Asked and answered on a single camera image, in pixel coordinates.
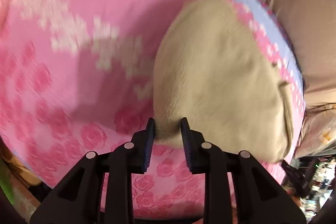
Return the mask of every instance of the silver screw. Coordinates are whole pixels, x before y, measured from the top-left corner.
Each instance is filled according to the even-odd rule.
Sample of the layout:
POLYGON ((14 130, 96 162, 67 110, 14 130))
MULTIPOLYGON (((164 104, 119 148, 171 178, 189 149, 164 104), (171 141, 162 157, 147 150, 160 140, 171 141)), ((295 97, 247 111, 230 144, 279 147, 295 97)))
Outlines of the silver screw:
POLYGON ((90 151, 90 152, 87 152, 87 153, 86 153, 86 157, 87 157, 88 159, 93 159, 95 156, 96 156, 96 153, 93 152, 93 151, 90 151))
POLYGON ((204 148, 204 149, 210 149, 211 148, 211 146, 212 146, 212 144, 211 143, 208 143, 208 142, 204 142, 204 143, 202 143, 202 148, 204 148))
POLYGON ((249 151, 246 151, 246 150, 241 151, 241 152, 240 152, 240 155, 241 155, 243 158, 245 158, 245 159, 247 159, 247 158, 249 158, 249 157, 251 156, 250 152, 249 152, 249 151))
POLYGON ((132 149, 132 148, 134 147, 134 143, 132 143, 132 142, 125 143, 125 144, 124 144, 124 147, 125 147, 126 149, 132 149))

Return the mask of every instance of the green object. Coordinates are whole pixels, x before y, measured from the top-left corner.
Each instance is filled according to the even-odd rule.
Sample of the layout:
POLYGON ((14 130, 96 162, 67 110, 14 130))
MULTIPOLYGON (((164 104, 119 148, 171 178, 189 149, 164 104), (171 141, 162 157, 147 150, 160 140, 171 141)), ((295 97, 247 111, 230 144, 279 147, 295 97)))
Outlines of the green object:
POLYGON ((14 205, 13 188, 9 179, 10 172, 11 171, 8 169, 4 161, 0 159, 0 187, 2 188, 10 203, 14 205))

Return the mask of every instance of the pink rose pattern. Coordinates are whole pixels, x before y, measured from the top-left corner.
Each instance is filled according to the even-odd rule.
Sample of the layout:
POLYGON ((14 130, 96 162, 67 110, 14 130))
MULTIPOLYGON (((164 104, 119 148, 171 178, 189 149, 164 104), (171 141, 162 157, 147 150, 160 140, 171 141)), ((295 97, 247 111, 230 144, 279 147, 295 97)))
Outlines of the pink rose pattern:
MULTIPOLYGON (((279 62, 281 57, 276 45, 271 43, 265 30, 254 21, 252 12, 243 4, 228 1, 232 2, 241 22, 255 30, 254 37, 262 53, 270 62, 279 62)), ((49 105, 43 98, 53 84, 52 75, 46 64, 37 62, 33 41, 26 41, 20 47, 22 52, 15 55, 5 42, 8 32, 5 22, 0 29, 0 136, 11 150, 17 150, 18 147, 13 145, 15 142, 11 142, 12 136, 6 132, 12 128, 15 138, 25 147, 25 163, 48 185, 55 186, 87 151, 113 151, 129 141, 132 133, 145 126, 148 116, 129 105, 119 108, 112 117, 117 138, 109 140, 109 147, 107 134, 111 134, 111 131, 105 132, 96 123, 75 126, 69 113, 49 105), (15 89, 14 98, 8 96, 8 85, 15 89), (30 111, 26 102, 22 101, 23 93, 28 90, 33 90, 39 96, 30 111), (39 136, 34 133, 37 126, 43 126, 45 134, 52 137, 52 145, 38 145, 39 136)), ((284 67, 281 68, 281 75, 286 80, 292 78, 284 67)), ((297 87, 294 86, 293 90, 293 96, 302 97, 297 87)), ((177 150, 166 146, 154 145, 152 164, 147 174, 132 175, 132 198, 137 218, 167 218, 172 212, 178 211, 174 204, 178 204, 183 215, 201 212, 204 203, 204 176, 193 176, 186 162, 181 162, 184 159, 183 153, 174 157, 175 152, 177 150)), ((278 166, 263 165, 268 170, 279 171, 278 166)), ((104 176, 103 192, 106 191, 107 181, 108 174, 104 176)))

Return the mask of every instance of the pink cloth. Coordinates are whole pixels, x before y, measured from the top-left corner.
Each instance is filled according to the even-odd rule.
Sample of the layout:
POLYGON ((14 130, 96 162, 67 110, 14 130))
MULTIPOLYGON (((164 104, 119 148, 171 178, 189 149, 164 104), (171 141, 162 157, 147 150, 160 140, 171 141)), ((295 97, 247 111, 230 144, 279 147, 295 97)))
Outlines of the pink cloth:
MULTIPOLYGON (((53 187, 86 152, 107 153, 129 141, 153 115, 154 58, 185 1, 11 0, 9 10, 6 4, 0 10, 6 16, 0 25, 0 135, 6 145, 53 187)), ((252 13, 230 1, 261 52, 282 62, 252 13)), ((291 80, 285 66, 281 75, 291 80)), ((294 114, 296 134, 302 115, 294 114)), ((279 165, 263 165, 281 182, 279 165)), ((132 183, 137 218, 203 212, 204 176, 191 175, 182 149, 154 145, 148 172, 134 175, 132 183)))

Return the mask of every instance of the pink floral fabric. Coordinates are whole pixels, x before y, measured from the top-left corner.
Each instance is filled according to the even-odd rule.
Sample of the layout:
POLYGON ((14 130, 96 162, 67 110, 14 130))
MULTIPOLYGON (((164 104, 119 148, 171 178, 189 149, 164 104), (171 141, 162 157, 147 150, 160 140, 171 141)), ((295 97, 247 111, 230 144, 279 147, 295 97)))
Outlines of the pink floral fabric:
MULTIPOLYGON (((6 145, 54 187, 88 151, 107 153, 129 141, 153 116, 155 54, 186 1, 6 0, 0 10, 6 16, 0 25, 0 135, 6 145)), ((264 56, 293 82, 251 11, 228 1, 264 56)), ((298 135, 303 101, 292 85, 298 135)), ((279 165, 263 165, 281 182, 279 165)), ((107 181, 105 175, 103 209, 107 181)), ((204 176, 189 172, 182 149, 154 145, 147 173, 132 176, 132 198, 137 218, 199 216, 204 176)))

